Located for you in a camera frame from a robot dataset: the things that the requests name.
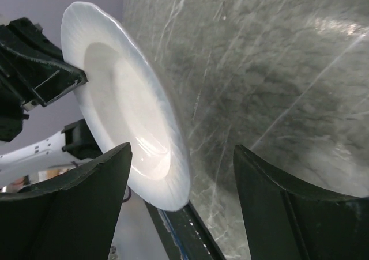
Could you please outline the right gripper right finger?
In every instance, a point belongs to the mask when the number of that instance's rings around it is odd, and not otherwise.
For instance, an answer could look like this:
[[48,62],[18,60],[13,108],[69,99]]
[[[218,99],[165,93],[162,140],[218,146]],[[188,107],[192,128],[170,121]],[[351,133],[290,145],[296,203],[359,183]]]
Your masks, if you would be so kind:
[[242,145],[233,164],[252,259],[368,258],[368,198],[305,182]]

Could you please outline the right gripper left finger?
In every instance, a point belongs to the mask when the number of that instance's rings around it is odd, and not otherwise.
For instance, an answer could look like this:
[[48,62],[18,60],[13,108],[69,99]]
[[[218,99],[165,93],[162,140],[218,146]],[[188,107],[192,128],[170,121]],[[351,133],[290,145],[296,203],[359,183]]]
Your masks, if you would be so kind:
[[1,194],[2,259],[107,259],[130,173],[129,143]]

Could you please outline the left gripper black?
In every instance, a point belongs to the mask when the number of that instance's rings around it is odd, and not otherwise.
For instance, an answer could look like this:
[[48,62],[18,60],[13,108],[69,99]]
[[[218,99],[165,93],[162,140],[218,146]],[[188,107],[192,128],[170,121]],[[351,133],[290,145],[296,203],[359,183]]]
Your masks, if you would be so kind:
[[87,82],[40,25],[26,17],[1,25],[1,142],[21,133],[24,107],[46,107]]

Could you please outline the white plate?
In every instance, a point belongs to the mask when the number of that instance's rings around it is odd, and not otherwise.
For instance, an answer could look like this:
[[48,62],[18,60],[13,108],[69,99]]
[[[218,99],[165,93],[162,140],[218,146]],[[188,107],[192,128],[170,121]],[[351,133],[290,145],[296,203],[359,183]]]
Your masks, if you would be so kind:
[[73,2],[64,11],[61,46],[65,62],[86,74],[74,94],[99,148],[131,145],[128,186],[159,209],[184,207],[192,168],[169,76],[120,22],[90,2]]

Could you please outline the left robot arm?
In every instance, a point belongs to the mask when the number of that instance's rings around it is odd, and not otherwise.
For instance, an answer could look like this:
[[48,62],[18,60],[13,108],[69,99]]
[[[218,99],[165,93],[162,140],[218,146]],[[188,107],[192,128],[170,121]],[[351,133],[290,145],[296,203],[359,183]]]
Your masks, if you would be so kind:
[[[1,23],[1,143],[23,130],[28,111],[47,107],[87,83],[86,74],[66,63],[62,51],[26,17]],[[1,155],[1,186],[26,184],[28,175],[74,168],[102,154],[84,119],[54,135]]]

